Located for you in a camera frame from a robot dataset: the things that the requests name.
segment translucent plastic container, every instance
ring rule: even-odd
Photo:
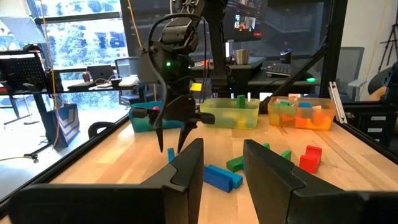
[[[274,126],[327,131],[335,111],[332,100],[326,98],[274,96],[268,103],[269,123]]]
[[[132,111],[135,107],[142,107],[152,109],[153,107],[158,106],[159,108],[163,107],[163,103],[160,101],[157,102],[147,102],[147,103],[136,103],[131,105],[129,118],[131,120],[132,128],[136,133],[143,133],[147,131],[153,131],[153,127],[149,124],[149,118],[133,118]],[[172,129],[172,128],[181,128],[182,123],[179,121],[166,121],[163,120],[162,128],[163,129]]]
[[[200,105],[200,111],[215,116],[215,123],[209,127],[253,129],[259,115],[258,99],[246,99],[245,109],[238,108],[237,99],[212,98]]]

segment tall blue block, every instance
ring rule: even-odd
[[[232,178],[232,183],[233,183],[233,187],[234,189],[238,189],[239,186],[242,184],[243,182],[243,177],[239,174],[234,174],[229,170],[224,170],[222,168],[219,168],[217,166],[214,165],[209,165],[208,166],[210,169],[219,172],[220,174],[224,174],[227,175],[228,177]]]
[[[229,193],[233,188],[232,178],[221,174],[209,167],[205,167],[203,180],[220,190]]]
[[[174,148],[167,149],[167,156],[169,157],[169,162],[171,162],[175,155],[174,155]]]

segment red cube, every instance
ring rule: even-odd
[[[316,146],[307,146],[307,149],[305,150],[305,155],[321,161],[322,148]]]
[[[316,173],[319,165],[319,160],[317,158],[308,156],[308,155],[302,155],[300,156],[300,168],[310,172],[310,173]]]

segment wooden tabletop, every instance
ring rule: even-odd
[[[165,149],[177,148],[178,134],[179,129],[164,131]],[[204,139],[206,166],[226,168],[228,160],[242,156],[245,139],[267,142],[278,154],[291,149],[295,164],[306,146],[313,145],[323,149],[317,177],[345,190],[398,190],[398,166],[337,124],[325,132],[281,128],[270,126],[268,117],[260,116],[253,130],[198,124],[185,145],[195,138]],[[160,153],[155,132],[134,133],[131,124],[126,123],[53,183],[139,184],[166,164],[167,150]],[[199,223],[258,223],[245,178],[243,185],[230,193],[204,183]]]

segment green block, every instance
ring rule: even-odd
[[[290,103],[289,103],[289,102],[286,102],[286,101],[281,101],[281,102],[280,102],[280,105],[281,105],[281,106],[290,106]]]
[[[291,150],[286,150],[284,153],[281,155],[283,158],[287,159],[290,161],[292,159],[292,151]]]
[[[244,95],[239,95],[238,97],[236,97],[236,99],[238,100],[238,108],[239,109],[244,109],[245,104],[246,104],[246,99],[244,97]]]
[[[231,172],[236,172],[241,169],[243,169],[243,156],[231,159],[226,163],[227,169],[229,169]]]
[[[271,149],[268,143],[264,143],[262,146],[266,147],[267,149]]]

